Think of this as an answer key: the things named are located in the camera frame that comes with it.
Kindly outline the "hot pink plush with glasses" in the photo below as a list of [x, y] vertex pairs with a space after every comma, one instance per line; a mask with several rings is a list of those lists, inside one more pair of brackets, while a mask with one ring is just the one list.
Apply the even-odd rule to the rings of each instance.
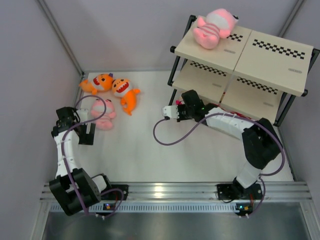
[[183, 100], [176, 100], [175, 103], [176, 103], [176, 105], [183, 105], [184, 101]]

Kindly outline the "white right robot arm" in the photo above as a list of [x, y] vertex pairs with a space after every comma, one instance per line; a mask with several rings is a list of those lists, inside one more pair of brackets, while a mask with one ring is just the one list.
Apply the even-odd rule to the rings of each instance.
[[246, 198], [269, 162], [278, 155], [285, 161], [281, 141], [268, 119], [252, 120], [213, 103], [205, 104], [195, 90], [184, 92], [181, 98], [182, 103], [177, 106], [178, 121], [193, 119], [242, 141], [246, 162], [229, 189], [222, 192], [226, 199]]

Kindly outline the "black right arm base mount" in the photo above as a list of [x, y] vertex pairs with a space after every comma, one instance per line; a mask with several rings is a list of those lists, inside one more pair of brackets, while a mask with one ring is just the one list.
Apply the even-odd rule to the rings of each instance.
[[258, 183], [248, 188], [237, 186], [233, 183], [221, 183], [217, 186], [218, 199], [222, 201], [229, 200], [261, 200], [263, 191]]

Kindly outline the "orange shark plush purple fin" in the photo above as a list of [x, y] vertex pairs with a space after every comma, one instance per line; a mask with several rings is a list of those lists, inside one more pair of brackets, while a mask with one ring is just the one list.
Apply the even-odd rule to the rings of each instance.
[[86, 93], [91, 93], [96, 95], [97, 93], [107, 92], [112, 88], [112, 83], [114, 80], [113, 73], [103, 73], [99, 74], [93, 79], [85, 79], [80, 84], [79, 87]]

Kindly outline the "light pink striped plush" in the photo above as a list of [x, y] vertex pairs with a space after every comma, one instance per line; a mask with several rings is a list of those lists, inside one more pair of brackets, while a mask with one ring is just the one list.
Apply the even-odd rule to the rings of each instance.
[[212, 50], [218, 45], [220, 39], [226, 39], [231, 34], [238, 21], [237, 15], [219, 8], [208, 13], [205, 18], [199, 16], [192, 34], [200, 46]]

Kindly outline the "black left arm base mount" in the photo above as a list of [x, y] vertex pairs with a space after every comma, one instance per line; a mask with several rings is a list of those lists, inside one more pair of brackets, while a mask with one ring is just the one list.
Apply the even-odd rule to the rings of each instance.
[[128, 184], [112, 184], [111, 188], [106, 188], [101, 192], [101, 199], [104, 201], [123, 200], [125, 201], [128, 197], [129, 185]]

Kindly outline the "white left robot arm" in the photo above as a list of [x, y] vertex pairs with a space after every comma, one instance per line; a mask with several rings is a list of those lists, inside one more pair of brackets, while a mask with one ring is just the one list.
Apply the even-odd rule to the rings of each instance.
[[109, 199], [113, 187], [105, 174], [90, 177], [79, 162], [79, 146], [94, 144], [96, 124], [81, 122], [88, 120], [88, 110], [68, 106], [57, 109], [56, 114], [51, 135], [57, 148], [57, 172], [49, 189], [65, 214], [72, 216]]

